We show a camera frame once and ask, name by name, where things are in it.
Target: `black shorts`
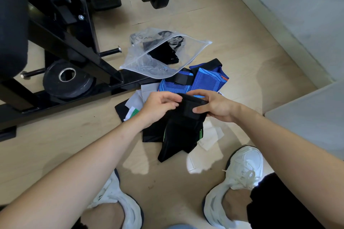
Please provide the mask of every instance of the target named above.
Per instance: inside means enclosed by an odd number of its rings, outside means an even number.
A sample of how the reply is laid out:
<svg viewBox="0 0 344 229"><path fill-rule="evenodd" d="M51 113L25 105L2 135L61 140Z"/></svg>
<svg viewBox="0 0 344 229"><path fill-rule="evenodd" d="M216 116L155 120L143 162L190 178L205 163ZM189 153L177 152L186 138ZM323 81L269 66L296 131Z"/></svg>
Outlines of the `black shorts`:
<svg viewBox="0 0 344 229"><path fill-rule="evenodd" d="M289 191L276 173L269 174L253 188L247 206L252 229L324 228L307 208Z"/></svg>

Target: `left hand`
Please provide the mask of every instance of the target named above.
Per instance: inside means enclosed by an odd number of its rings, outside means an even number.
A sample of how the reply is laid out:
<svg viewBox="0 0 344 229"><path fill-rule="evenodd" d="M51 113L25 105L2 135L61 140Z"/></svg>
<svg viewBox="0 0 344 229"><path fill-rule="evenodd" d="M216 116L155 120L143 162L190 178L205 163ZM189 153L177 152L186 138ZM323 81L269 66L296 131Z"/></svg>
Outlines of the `left hand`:
<svg viewBox="0 0 344 229"><path fill-rule="evenodd" d="M152 92L137 115L142 116L145 127L149 127L160 120L168 110L178 107L182 99L182 96L173 92Z"/></svg>

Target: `black strap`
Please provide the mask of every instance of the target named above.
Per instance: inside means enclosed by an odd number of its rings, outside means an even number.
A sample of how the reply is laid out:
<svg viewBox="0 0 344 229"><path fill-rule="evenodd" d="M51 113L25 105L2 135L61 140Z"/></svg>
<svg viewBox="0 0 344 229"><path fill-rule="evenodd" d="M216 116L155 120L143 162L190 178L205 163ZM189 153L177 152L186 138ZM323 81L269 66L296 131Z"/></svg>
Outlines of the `black strap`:
<svg viewBox="0 0 344 229"><path fill-rule="evenodd" d="M215 68L219 66L222 66L222 63L217 58L215 58L201 66L192 68L191 72L193 73L194 76L196 76L199 68L203 68L204 70L214 70Z"/></svg>
<svg viewBox="0 0 344 229"><path fill-rule="evenodd" d="M194 79L195 79L195 76L177 73L173 75L172 77L166 78L165 81L171 82L171 83L178 83L181 85L192 85Z"/></svg>

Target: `right hand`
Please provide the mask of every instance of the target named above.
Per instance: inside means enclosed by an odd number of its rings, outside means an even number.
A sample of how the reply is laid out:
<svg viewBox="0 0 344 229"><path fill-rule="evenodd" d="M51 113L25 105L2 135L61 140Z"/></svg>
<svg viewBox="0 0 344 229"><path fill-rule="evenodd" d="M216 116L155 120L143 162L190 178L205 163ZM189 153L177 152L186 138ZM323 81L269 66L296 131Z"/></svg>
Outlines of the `right hand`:
<svg viewBox="0 0 344 229"><path fill-rule="evenodd" d="M209 116L224 122L235 122L236 116L240 111L241 106L243 106L242 104L231 101L214 91L197 89L189 91L187 94L205 96L205 98L202 99L209 102L206 105L193 108L192 111L194 113L208 112Z"/></svg>

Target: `white wall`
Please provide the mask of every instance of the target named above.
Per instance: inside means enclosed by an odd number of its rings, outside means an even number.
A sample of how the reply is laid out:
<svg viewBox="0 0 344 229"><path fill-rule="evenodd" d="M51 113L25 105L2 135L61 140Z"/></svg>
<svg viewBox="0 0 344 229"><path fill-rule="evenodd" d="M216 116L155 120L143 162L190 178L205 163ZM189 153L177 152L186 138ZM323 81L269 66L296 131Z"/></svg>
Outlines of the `white wall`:
<svg viewBox="0 0 344 229"><path fill-rule="evenodd" d="M271 110L265 117L344 160L344 80Z"/></svg>
<svg viewBox="0 0 344 229"><path fill-rule="evenodd" d="M344 78L344 0L260 0L335 79Z"/></svg>

